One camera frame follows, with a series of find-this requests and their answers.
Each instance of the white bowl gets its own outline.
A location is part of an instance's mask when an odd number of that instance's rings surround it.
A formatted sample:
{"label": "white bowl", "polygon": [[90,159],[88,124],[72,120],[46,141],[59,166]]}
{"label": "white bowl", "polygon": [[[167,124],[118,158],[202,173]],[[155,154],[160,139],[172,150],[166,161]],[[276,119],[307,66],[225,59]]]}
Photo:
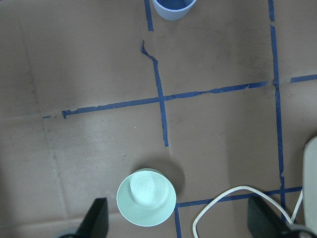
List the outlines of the white bowl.
{"label": "white bowl", "polygon": [[173,213],[176,193],[171,182],[159,171],[141,169],[128,176],[117,193],[119,211],[129,222],[152,227]]}

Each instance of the torn tape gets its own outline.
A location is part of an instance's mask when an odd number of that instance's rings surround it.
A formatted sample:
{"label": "torn tape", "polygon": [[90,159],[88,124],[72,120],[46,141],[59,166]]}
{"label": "torn tape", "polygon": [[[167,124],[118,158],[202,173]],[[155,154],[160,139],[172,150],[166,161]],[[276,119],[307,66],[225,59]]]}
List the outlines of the torn tape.
{"label": "torn tape", "polygon": [[66,117],[68,115],[73,115],[73,114],[90,113],[90,112],[96,112],[96,111],[102,111],[102,110],[124,108],[124,107],[129,107],[129,106],[143,105],[143,104],[149,104],[149,103],[158,103],[158,102],[159,102],[159,98],[147,98],[147,99],[140,99],[140,100],[134,100],[134,101],[129,101],[129,102],[113,103],[113,104],[108,104],[108,105],[104,105],[104,106],[78,108],[75,111],[65,110],[65,111],[62,111],[61,114],[66,119]]}
{"label": "torn tape", "polygon": [[194,92],[188,92],[188,93],[178,93],[174,95],[164,96],[164,100],[169,101],[169,100],[173,100],[177,98],[190,98],[190,97],[195,97],[197,95],[204,94],[204,93],[225,93],[225,92],[244,90],[247,88],[261,88],[266,86],[267,84],[268,84],[268,81],[265,81],[265,82],[241,84],[241,85],[229,86],[229,87],[223,87],[223,88],[215,88],[209,91],[194,91]]}
{"label": "torn tape", "polygon": [[268,15],[271,21],[275,21],[274,16],[274,1],[273,0],[267,0],[268,2]]}
{"label": "torn tape", "polygon": [[317,74],[307,75],[307,76],[300,76],[300,77],[294,77],[291,78],[291,83],[297,83],[302,81],[309,81],[309,80],[315,80],[317,79]]}
{"label": "torn tape", "polygon": [[161,121],[162,121],[163,140],[164,140],[165,146],[168,146],[166,110],[165,110],[165,102],[164,102],[162,83],[161,83],[161,80],[159,77],[159,63],[153,56],[149,55],[148,52],[145,50],[144,41],[142,42],[141,52],[144,55],[146,55],[148,58],[150,58],[153,62],[155,82],[156,82],[157,89],[158,89],[158,99],[159,99],[159,108],[160,108]]}
{"label": "torn tape", "polygon": [[179,220],[179,212],[178,212],[178,203],[175,206],[174,212],[175,212],[176,235],[177,235],[177,238],[182,238],[182,232],[181,232],[180,220]]}
{"label": "torn tape", "polygon": [[150,0],[144,0],[144,6],[145,6],[145,14],[147,16],[147,22],[148,22],[148,31],[154,31]]}

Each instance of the cup rim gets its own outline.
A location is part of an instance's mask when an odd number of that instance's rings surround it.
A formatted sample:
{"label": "cup rim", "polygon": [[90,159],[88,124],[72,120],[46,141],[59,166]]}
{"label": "cup rim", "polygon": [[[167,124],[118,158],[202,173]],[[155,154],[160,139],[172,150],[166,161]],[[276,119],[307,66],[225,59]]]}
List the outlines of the cup rim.
{"label": "cup rim", "polygon": [[188,6],[184,7],[184,8],[181,8],[181,9],[169,9],[169,8],[166,8],[165,6],[161,5],[157,0],[153,0],[158,6],[160,6],[162,9],[166,10],[166,11],[170,11],[170,12],[180,12],[180,11],[184,11],[184,10],[187,10],[189,8],[191,8],[196,0],[193,0]]}
{"label": "cup rim", "polygon": [[120,188],[122,187],[122,185],[123,185],[129,178],[131,178],[133,175],[138,174],[138,173],[143,173],[143,172],[155,173],[156,175],[158,175],[159,177],[161,177],[162,179],[164,179],[165,181],[167,181],[167,182],[169,183],[169,185],[170,185],[170,188],[172,188],[172,189],[171,189],[172,192],[173,192],[173,193],[172,193],[172,194],[173,194],[172,196],[174,197],[175,205],[176,205],[176,191],[175,191],[175,188],[174,188],[173,184],[172,184],[172,183],[164,176],[164,174],[162,174],[160,171],[157,171],[157,170],[151,169],[151,168],[144,168],[144,169],[137,170],[137,171],[135,171],[134,173],[130,174],[128,177],[126,177],[126,178],[122,181],[122,183],[120,184],[120,186],[119,186],[119,188],[118,188],[117,195],[116,195],[116,203],[117,203],[117,206],[118,206],[118,209],[119,209],[121,215],[122,215],[126,220],[128,220],[129,222],[131,222],[131,223],[133,223],[133,224],[135,224],[135,225],[137,225],[137,226],[141,226],[141,227],[153,227],[153,226],[157,226],[157,225],[163,223],[164,221],[166,221],[166,220],[170,217],[170,215],[173,213],[175,207],[173,207],[173,209],[171,209],[171,212],[168,213],[168,216],[166,216],[164,219],[162,219],[162,221],[160,221],[160,222],[158,222],[158,223],[155,223],[155,224],[151,224],[151,225],[140,225],[140,224],[137,224],[136,222],[133,222],[133,221],[131,221],[130,219],[128,219],[128,218],[122,213],[122,211],[121,211],[121,209],[120,209],[120,206],[119,206],[119,204],[118,204],[118,193],[119,193]]}

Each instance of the blue tape line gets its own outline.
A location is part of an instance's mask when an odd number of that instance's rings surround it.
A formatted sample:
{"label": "blue tape line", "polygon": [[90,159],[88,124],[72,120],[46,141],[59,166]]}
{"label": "blue tape line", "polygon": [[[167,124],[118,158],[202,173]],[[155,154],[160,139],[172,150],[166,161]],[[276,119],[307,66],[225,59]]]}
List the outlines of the blue tape line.
{"label": "blue tape line", "polygon": [[124,108],[124,107],[128,107],[128,106],[137,106],[137,105],[160,102],[160,109],[161,109],[162,117],[165,118],[165,120],[163,120],[162,124],[164,124],[165,128],[166,128],[163,131],[163,133],[164,133],[164,137],[167,139],[166,111],[165,111],[165,106],[163,108],[161,108],[161,104],[162,104],[161,101],[169,101],[169,100],[178,99],[178,98],[189,98],[189,97],[194,97],[194,96],[204,94],[204,93],[224,93],[224,92],[243,90],[246,88],[260,88],[260,87],[264,87],[268,84],[268,82],[265,81],[265,82],[259,82],[259,83],[249,83],[249,84],[243,84],[243,85],[237,85],[237,86],[211,89],[209,91],[188,92],[188,93],[179,93],[179,94],[174,94],[174,95],[169,95],[169,96],[163,96],[162,95],[163,94],[162,86],[160,83],[159,75],[156,76],[156,79],[158,79],[158,94],[160,95],[161,98],[159,98],[159,97],[147,98],[147,99],[140,99],[140,100],[134,100],[134,101],[128,101],[128,102],[113,103],[113,104],[108,104],[108,105],[104,105],[104,106],[78,108],[75,111],[65,110],[65,111],[62,111],[62,115],[64,118],[66,118],[68,115],[73,115],[73,114],[90,113],[90,112],[96,112],[96,111],[103,111],[103,110],[109,110],[109,109]]}
{"label": "blue tape line", "polygon": [[143,104],[149,104],[149,103],[158,103],[158,102],[159,102],[159,98],[147,98],[147,99],[140,99],[140,100],[134,100],[134,101],[129,101],[129,102],[122,102],[122,103],[112,103],[112,104],[108,104],[108,105],[104,105],[104,106],[78,108],[75,111],[65,110],[65,111],[62,111],[61,114],[66,119],[66,117],[68,115],[73,115],[73,114],[90,113],[90,112],[96,112],[96,111],[102,111],[102,110],[124,108],[124,107],[129,107],[129,106],[143,105]]}
{"label": "blue tape line", "polygon": [[291,188],[286,188],[285,192],[290,193],[290,192],[299,192],[303,189],[303,187],[291,187]]}
{"label": "blue tape line", "polygon": [[[285,193],[291,193],[291,192],[298,192],[301,190],[302,190],[302,187],[291,187],[291,188],[285,189],[284,191],[285,191]],[[263,193],[270,196],[270,195],[281,194],[281,190],[271,190],[271,191],[265,191]],[[246,199],[246,198],[249,198],[252,196],[259,196],[259,195],[257,195],[256,193],[248,193],[248,194],[227,196],[227,197],[224,197],[221,200],[219,200],[219,202],[241,200],[241,199]],[[181,203],[178,203],[178,207],[190,207],[190,206],[204,205],[204,204],[209,204],[211,201],[213,201],[213,199],[181,202]]]}
{"label": "blue tape line", "polygon": [[267,0],[268,1],[268,14],[271,21],[275,21],[274,16],[274,1],[273,0]]}
{"label": "blue tape line", "polygon": [[148,31],[154,31],[150,0],[144,0],[144,6],[145,6],[145,14],[147,16],[147,21],[148,21]]}
{"label": "blue tape line", "polygon": [[282,113],[281,113],[281,98],[279,91],[279,75],[278,75],[278,58],[277,58],[277,43],[275,27],[270,25],[271,44],[273,53],[273,68],[274,68],[274,86],[275,86],[275,111],[276,111],[276,129],[277,129],[277,149],[278,149],[278,169],[281,181],[281,207],[285,209],[285,178],[284,171],[284,156],[283,156],[283,136],[282,136]]}
{"label": "blue tape line", "polygon": [[[280,190],[272,190],[272,191],[266,191],[263,192],[266,195],[275,195],[279,194]],[[241,194],[241,195],[233,195],[233,196],[227,196],[219,200],[219,202],[226,202],[226,201],[234,201],[234,200],[241,200],[246,199],[252,196],[259,196],[256,193],[248,193],[248,194]],[[182,202],[179,203],[179,207],[189,207],[189,206],[197,206],[197,205],[203,205],[203,204],[209,204],[213,199],[206,199],[206,200],[199,200],[199,201],[191,201],[191,202]]]}
{"label": "blue tape line", "polygon": [[168,146],[166,110],[165,110],[165,102],[164,102],[164,94],[163,94],[162,84],[161,84],[160,77],[159,77],[159,63],[153,56],[149,55],[148,52],[145,50],[144,41],[142,43],[141,52],[143,54],[145,54],[148,58],[150,58],[153,62],[155,82],[157,84],[157,89],[158,89],[159,108],[160,108],[162,128],[163,128],[163,139],[164,139],[165,146]]}
{"label": "blue tape line", "polygon": [[297,83],[302,81],[309,81],[317,79],[317,74],[307,75],[307,76],[300,76],[291,78],[291,83]]}
{"label": "blue tape line", "polygon": [[179,221],[178,203],[175,206],[174,212],[175,212],[176,235],[177,235],[177,238],[182,238],[182,232],[181,232],[180,221]]}
{"label": "blue tape line", "polygon": [[279,86],[279,75],[278,75],[278,59],[277,59],[277,44],[276,44],[276,31],[275,27],[270,25],[271,31],[271,44],[273,53],[273,68],[274,68],[274,85]]}
{"label": "blue tape line", "polygon": [[211,89],[209,91],[195,91],[195,92],[188,92],[188,93],[178,93],[174,95],[164,96],[165,101],[178,99],[178,98],[190,98],[195,97],[200,94],[204,93],[226,93],[226,92],[232,92],[232,91],[238,91],[238,90],[244,90],[247,88],[261,88],[268,84],[268,81],[265,82],[258,82],[258,83],[249,83],[249,84],[242,84],[242,85],[236,85],[236,86],[230,86],[230,87],[223,87],[223,88],[215,88]]}

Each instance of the white object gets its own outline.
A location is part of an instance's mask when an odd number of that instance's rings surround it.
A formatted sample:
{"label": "white object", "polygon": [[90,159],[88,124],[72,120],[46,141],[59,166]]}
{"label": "white object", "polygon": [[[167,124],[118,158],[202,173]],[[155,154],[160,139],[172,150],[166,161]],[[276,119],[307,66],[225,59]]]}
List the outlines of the white object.
{"label": "white object", "polygon": [[303,198],[305,224],[317,234],[317,137],[304,149]]}
{"label": "white object", "polygon": [[296,218],[296,215],[297,215],[299,206],[300,206],[301,203],[302,203],[302,200],[303,200],[303,190],[301,190],[301,193],[299,194],[298,200],[297,200],[297,202],[296,202],[296,205],[295,205],[295,208],[294,208],[294,211],[293,211],[293,215],[292,215],[292,217],[291,217],[292,222],[295,221],[295,218]]}
{"label": "white object", "polygon": [[233,193],[235,191],[239,191],[239,190],[248,190],[251,192],[254,192],[258,195],[260,195],[261,197],[265,198],[267,201],[269,201],[270,203],[272,203],[277,209],[279,209],[281,211],[281,213],[285,216],[287,222],[289,224],[292,224],[292,220],[291,218],[288,216],[288,214],[285,212],[285,210],[277,203],[275,202],[272,198],[268,197],[267,195],[265,195],[264,193],[256,190],[255,188],[249,187],[249,186],[238,186],[238,187],[234,187],[231,188],[229,190],[227,190],[226,192],[220,194],[218,197],[216,197],[213,201],[211,201],[199,214],[198,216],[195,218],[194,222],[193,222],[193,234],[195,238],[198,238],[198,234],[197,234],[197,222],[199,221],[199,219],[201,219],[201,217],[208,211],[208,209],[210,209],[212,206],[214,206],[219,200],[221,200],[223,197],[229,195],[230,193]]}
{"label": "white object", "polygon": [[[168,21],[176,21],[185,16],[189,10],[193,7],[196,0],[152,0],[155,10],[158,14]],[[170,9],[170,2],[183,3],[181,9]]]}
{"label": "white object", "polygon": [[120,185],[117,205],[129,222],[151,227],[164,222],[173,213],[176,193],[171,182],[159,171],[141,169]]}

